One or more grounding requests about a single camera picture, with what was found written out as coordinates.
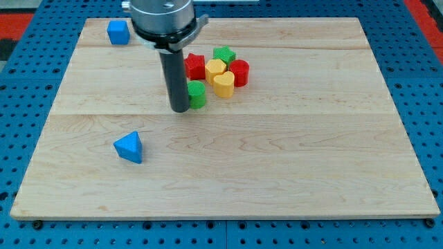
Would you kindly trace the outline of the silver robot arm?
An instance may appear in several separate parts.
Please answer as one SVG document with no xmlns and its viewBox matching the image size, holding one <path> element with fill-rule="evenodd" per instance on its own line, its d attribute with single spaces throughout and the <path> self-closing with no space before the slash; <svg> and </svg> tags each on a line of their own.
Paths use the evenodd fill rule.
<svg viewBox="0 0 443 249">
<path fill-rule="evenodd" d="M 183 50 L 208 24 L 208 15 L 196 16 L 192 0 L 125 0 L 121 8 L 141 43 L 165 54 Z"/>
</svg>

